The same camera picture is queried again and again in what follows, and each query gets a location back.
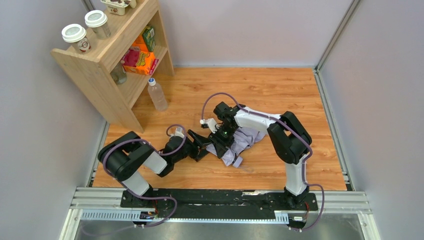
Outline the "lavender folding umbrella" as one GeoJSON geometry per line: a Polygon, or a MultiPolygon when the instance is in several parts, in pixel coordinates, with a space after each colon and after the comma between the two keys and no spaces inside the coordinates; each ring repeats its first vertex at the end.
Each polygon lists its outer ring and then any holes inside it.
{"type": "Polygon", "coordinates": [[[234,142],[222,157],[218,157],[223,161],[226,167],[234,167],[242,169],[247,173],[252,173],[254,170],[243,164],[241,153],[253,147],[254,144],[260,142],[266,136],[265,133],[254,130],[248,127],[242,127],[235,131],[234,142]]]}

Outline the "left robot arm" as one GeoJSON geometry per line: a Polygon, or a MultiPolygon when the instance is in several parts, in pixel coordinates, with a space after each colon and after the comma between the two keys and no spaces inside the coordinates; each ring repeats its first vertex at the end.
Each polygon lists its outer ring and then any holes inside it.
{"type": "Polygon", "coordinates": [[[175,164],[183,159],[201,160],[209,152],[206,147],[210,139],[176,126],[168,134],[168,142],[157,150],[134,131],[130,131],[103,147],[97,154],[104,171],[117,180],[135,197],[151,199],[152,186],[143,178],[139,168],[144,166],[163,178],[174,170],[175,164]]]}

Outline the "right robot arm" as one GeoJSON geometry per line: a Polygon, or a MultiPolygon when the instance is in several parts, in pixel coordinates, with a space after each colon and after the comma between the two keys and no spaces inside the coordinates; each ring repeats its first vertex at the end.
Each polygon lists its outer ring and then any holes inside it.
{"type": "Polygon", "coordinates": [[[265,113],[241,104],[230,107],[225,102],[220,102],[213,112],[216,118],[200,120],[202,128],[210,130],[208,151],[226,165],[239,167],[243,160],[240,154],[268,136],[285,164],[284,190],[291,197],[309,191],[304,164],[312,154],[312,138],[292,112],[265,113]]]}

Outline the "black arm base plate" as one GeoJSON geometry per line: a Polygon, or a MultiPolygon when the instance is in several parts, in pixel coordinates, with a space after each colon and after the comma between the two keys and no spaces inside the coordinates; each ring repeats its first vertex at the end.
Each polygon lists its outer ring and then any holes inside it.
{"type": "Polygon", "coordinates": [[[291,205],[284,192],[254,193],[252,190],[172,189],[152,190],[154,200],[142,200],[122,193],[122,208],[153,208],[159,217],[171,214],[179,219],[270,220],[276,211],[317,211],[315,194],[308,193],[298,205],[291,205]]]}

